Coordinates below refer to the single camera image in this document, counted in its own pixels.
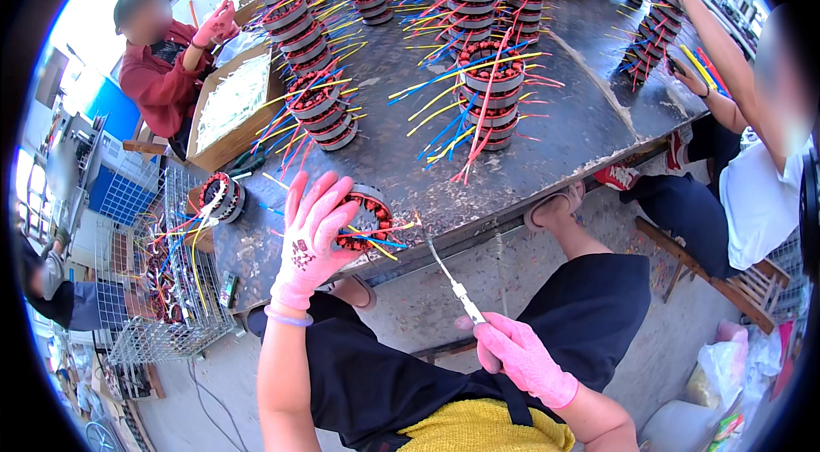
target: concrete floor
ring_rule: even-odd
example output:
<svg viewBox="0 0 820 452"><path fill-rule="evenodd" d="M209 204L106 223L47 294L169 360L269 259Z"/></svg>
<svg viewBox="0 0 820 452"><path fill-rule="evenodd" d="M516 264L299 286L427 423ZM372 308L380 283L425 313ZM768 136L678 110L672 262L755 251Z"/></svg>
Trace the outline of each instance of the concrete floor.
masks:
<svg viewBox="0 0 820 452"><path fill-rule="evenodd" d="M641 167L660 174L665 161L656 158ZM705 177L703 163L693 174ZM603 188L589 194L577 213L577 221L593 237L614 252L640 253L652 261L653 301L641 330L615 377L604 391L623 405L640 430L650 416L668 400L682 394L696 363L698 349L711 341L722 319L737 322L738 310L700 278L682 281L671 299L663 304L663 292L675 264L664 251L635 229L640 209L635 203L622 205L614 191ZM495 243L479 245L447 260L453 275L461 280L473 301L485 311L501 312L498 269L492 258ZM518 315L549 276L566 261L558 243L549 234L532 236L519 228L504 237L504 283L509 314ZM437 268L408 274L377 286L378 306L362 319L379 340L396 349L414 352L446 344L465 336L453 327L463 313L452 296L446 278ZM213 344L207 359L198 362L197 375L229 408L248 450L262 450L256 407L256 369L259 340L252 335L232 335ZM475 351L445 358L442 367L460 372L480 368ZM233 449L202 413L197 392L186 364L158 366L167 397L139 403L144 425L159 452ZM214 419L234 441L236 431L226 412L207 394L202 399ZM318 431L325 452L345 450L337 435Z"/></svg>

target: wooden bench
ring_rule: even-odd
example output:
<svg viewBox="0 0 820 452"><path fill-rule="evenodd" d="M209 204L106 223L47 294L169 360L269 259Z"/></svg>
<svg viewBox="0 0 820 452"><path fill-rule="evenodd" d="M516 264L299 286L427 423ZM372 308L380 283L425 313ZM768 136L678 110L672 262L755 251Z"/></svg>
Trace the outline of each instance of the wooden bench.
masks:
<svg viewBox="0 0 820 452"><path fill-rule="evenodd" d="M772 332L775 327L772 311L777 304L780 293L789 284L789 275L777 265L770 262L768 258L764 258L763 261L729 279L710 277L698 262L695 262L694 258L678 242L675 242L669 234L662 232L642 217L635 219L635 225L638 230L644 232L656 244L677 259L675 272L672 273L669 287L663 294L663 303L669 300L669 296L672 290L675 289L678 280L688 274L691 281L695 275L698 275L729 299L766 334Z"/></svg>

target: blue panel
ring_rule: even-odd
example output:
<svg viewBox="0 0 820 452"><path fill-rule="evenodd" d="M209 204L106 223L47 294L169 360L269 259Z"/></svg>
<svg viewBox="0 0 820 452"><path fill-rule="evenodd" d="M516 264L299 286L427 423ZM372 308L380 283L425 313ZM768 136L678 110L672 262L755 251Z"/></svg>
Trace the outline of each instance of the blue panel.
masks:
<svg viewBox="0 0 820 452"><path fill-rule="evenodd" d="M88 193L88 209L132 226L136 214L145 211L156 195L113 170L101 167L94 187Z"/></svg>
<svg viewBox="0 0 820 452"><path fill-rule="evenodd" d="M88 105L85 115L90 119L106 116L105 129L119 140L130 139L139 120L139 109L125 96L116 82L105 76L97 97Z"/></svg>

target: pink work glove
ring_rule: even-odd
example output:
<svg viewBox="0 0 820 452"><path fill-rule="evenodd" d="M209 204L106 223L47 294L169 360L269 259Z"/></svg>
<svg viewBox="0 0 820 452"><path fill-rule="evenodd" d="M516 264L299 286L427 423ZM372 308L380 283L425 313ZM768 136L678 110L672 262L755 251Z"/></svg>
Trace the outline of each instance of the pink work glove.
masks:
<svg viewBox="0 0 820 452"><path fill-rule="evenodd" d="M308 174L302 170L284 202L282 267L271 288L271 300L293 309L308 309L313 291L362 254L333 250L339 229L350 224L359 210L355 201L336 208L353 189L354 181L349 176L339 180L333 171L326 172L303 200L307 184Z"/></svg>
<svg viewBox="0 0 820 452"><path fill-rule="evenodd" d="M217 37L213 38L213 42L216 44L222 44L228 39L232 39L240 34L240 27L231 21L231 24L228 27L228 31L218 35Z"/></svg>
<svg viewBox="0 0 820 452"><path fill-rule="evenodd" d="M528 324L504 315L481 312L487 323L472 328L478 340L478 361L489 373L507 374L519 390L537 397L545 406L560 409L575 399L578 379L561 370L541 339ZM470 318L456 320L456 327L469 329ZM498 361L503 364L498 369Z"/></svg>
<svg viewBox="0 0 820 452"><path fill-rule="evenodd" d="M225 34L231 29L232 24L235 26L234 14L234 3L228 0L223 1L219 8L211 14L211 17L202 23L197 33L193 35L191 43L200 47L208 46L212 39Z"/></svg>

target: yellow shirt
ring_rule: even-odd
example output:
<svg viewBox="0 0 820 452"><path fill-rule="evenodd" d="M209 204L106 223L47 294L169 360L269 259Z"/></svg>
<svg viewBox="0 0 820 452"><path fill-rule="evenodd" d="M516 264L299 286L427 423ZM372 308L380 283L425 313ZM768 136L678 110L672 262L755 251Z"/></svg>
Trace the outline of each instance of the yellow shirt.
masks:
<svg viewBox="0 0 820 452"><path fill-rule="evenodd" d="M398 434L413 438L399 452L569 452L575 436L529 408L533 426L513 425L507 405L494 399L461 400L443 406Z"/></svg>

